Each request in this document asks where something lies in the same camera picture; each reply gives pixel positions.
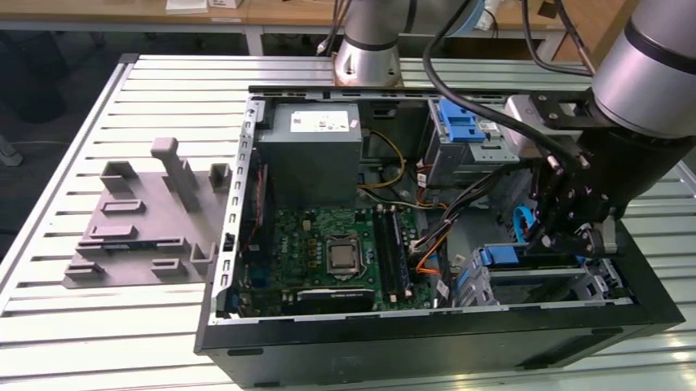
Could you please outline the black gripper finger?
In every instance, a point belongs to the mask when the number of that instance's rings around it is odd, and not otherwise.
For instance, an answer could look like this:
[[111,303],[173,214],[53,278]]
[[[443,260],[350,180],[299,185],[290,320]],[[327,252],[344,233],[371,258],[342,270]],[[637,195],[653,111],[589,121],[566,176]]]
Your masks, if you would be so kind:
[[583,257],[598,258],[618,253],[617,223],[583,223],[574,232],[573,240]]
[[559,239],[565,217],[558,208],[538,203],[534,208],[535,221],[525,236],[527,240],[526,253],[562,253],[563,245]]

